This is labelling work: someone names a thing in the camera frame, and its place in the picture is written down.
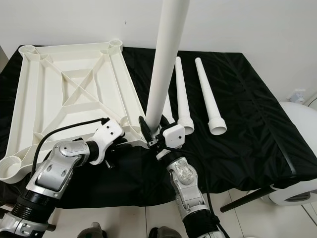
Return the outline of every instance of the white pipe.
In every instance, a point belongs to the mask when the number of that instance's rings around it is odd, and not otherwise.
[[[194,132],[194,123],[190,118],[189,106],[186,94],[182,61],[180,57],[176,57],[175,62],[176,87],[177,87],[177,105],[178,105],[178,124],[185,127],[185,135]]]
[[[190,0],[164,0],[145,121],[159,127]]]
[[[164,104],[164,109],[163,109],[163,115],[166,117],[169,123],[175,122],[172,114],[172,109],[170,107],[170,101],[169,101],[169,95],[167,94],[165,104]]]
[[[214,99],[211,87],[207,79],[207,75],[204,70],[202,60],[200,58],[196,58],[195,63],[209,117],[209,130],[213,135],[224,134],[227,131],[227,126],[224,122],[224,119],[221,118],[217,103]]]

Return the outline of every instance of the robotic arm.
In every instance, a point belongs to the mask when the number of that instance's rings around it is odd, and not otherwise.
[[[150,149],[157,152],[170,172],[176,203],[189,238],[226,238],[219,231],[219,220],[206,204],[198,188],[198,174],[179,148],[185,142],[185,129],[177,123],[165,123],[159,134],[151,132],[142,117],[142,134]],[[50,230],[48,219],[70,182],[73,169],[89,162],[100,164],[106,149],[122,137],[120,125],[110,119],[87,141],[62,141],[31,177],[13,210],[0,222],[1,238],[41,238]]]
[[[89,162],[100,164],[106,149],[124,135],[120,125],[107,119],[87,141],[62,141],[31,177],[13,210],[0,222],[1,238],[41,238],[49,230],[48,219],[64,194],[73,169]]]
[[[179,150],[185,142],[185,128],[175,122],[165,122],[166,126],[153,137],[142,117],[139,117],[139,122],[148,146],[157,151],[157,159],[161,160],[170,172],[178,211],[188,237],[226,238],[227,234],[217,227],[221,227],[218,217],[210,210],[198,188],[195,168],[188,164]]]

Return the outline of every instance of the table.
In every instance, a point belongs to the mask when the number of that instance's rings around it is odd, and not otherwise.
[[[146,110],[155,51],[124,48],[123,56],[143,110]],[[183,149],[202,156],[208,163],[210,191],[231,188],[260,189],[235,201],[222,211],[303,180],[317,178],[317,159],[275,97],[240,53],[179,51],[195,132],[186,136]],[[208,115],[195,66],[200,57],[213,89],[227,132],[211,135]],[[0,158],[5,155],[19,80],[22,57],[16,51],[0,74]],[[175,120],[177,95],[175,72],[169,96]],[[155,154],[142,147],[122,148],[109,154],[116,168],[87,164],[75,173],[59,207],[152,206],[174,200],[169,174]],[[203,168],[186,156],[200,175],[206,191]],[[0,182],[0,201],[15,203],[29,176],[16,184]]]

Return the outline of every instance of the electrical outlet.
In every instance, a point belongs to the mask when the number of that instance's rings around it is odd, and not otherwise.
[[[294,89],[294,91],[293,91],[292,93],[290,93],[290,94],[287,96],[286,99],[290,100],[291,97],[294,96],[294,95],[297,94],[297,93],[298,93],[298,95],[299,95],[300,97],[303,98],[304,95],[305,95],[305,92],[306,92],[306,89]]]
[[[303,93],[295,93],[289,101],[291,101],[292,103],[299,103],[299,104],[303,104],[305,102],[305,99],[303,98],[304,94]]]

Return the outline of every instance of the white plastic frame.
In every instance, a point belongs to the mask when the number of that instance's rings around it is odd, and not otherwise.
[[[0,180],[15,183],[31,171],[37,144],[62,126],[111,117],[133,146],[140,137],[139,116],[145,116],[122,56],[122,42],[23,46],[19,85]],[[91,137],[100,123],[58,132],[42,146],[38,165],[61,140]]]

